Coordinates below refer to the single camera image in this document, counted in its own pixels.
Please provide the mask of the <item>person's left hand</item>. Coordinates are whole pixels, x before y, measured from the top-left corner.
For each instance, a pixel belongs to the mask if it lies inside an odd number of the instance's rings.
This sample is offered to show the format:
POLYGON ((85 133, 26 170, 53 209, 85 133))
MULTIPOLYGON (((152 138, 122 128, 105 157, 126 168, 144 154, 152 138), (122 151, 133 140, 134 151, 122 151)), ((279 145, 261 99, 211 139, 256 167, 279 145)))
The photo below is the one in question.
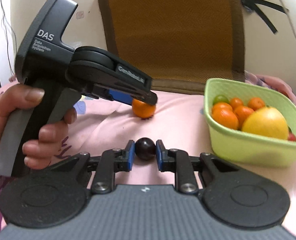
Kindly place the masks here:
MULTIPOLYGON (((41 103, 45 91, 18 83, 0 95, 0 142, 10 114, 16 109, 31 109, 41 103)), ((61 149, 62 141, 68 136, 68 126, 77 119, 75 108, 67 110, 63 120, 40 128, 37 139, 22 146, 23 163, 33 170, 48 167, 61 149)))

